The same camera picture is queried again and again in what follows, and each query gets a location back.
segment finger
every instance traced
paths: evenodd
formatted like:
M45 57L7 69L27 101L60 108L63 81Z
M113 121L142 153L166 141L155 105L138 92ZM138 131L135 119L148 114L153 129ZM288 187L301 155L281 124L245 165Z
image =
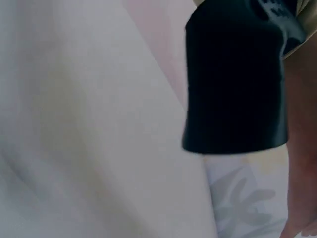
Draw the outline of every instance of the finger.
M316 236L317 235L317 220L310 223L302 231L303 236Z

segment white fabric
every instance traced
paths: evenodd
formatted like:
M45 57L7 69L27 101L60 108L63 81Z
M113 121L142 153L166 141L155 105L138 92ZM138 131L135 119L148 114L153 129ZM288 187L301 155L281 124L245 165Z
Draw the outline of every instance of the white fabric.
M1 238L216 237L185 112L119 1L2 0L0 32Z

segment printed flower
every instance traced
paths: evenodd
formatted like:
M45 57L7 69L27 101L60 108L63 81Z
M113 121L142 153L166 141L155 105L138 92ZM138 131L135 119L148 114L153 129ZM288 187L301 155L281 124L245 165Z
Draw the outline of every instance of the printed flower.
M229 204L221 206L229 193L229 188L233 184L236 175L241 168L235 169L227 175L221 177L213 185L211 185L211 197L214 206L215 218L217 222L228 220L226 227L219 233L220 238L231 238L239 224L248 224L250 226L259 227L254 235L267 232L265 225L272 219L271 214L260 213L255 207L257 202L263 202L275 197L275 191L271 189L258 189L242 199L243 191L247 179L242 178L235 185L229 195Z

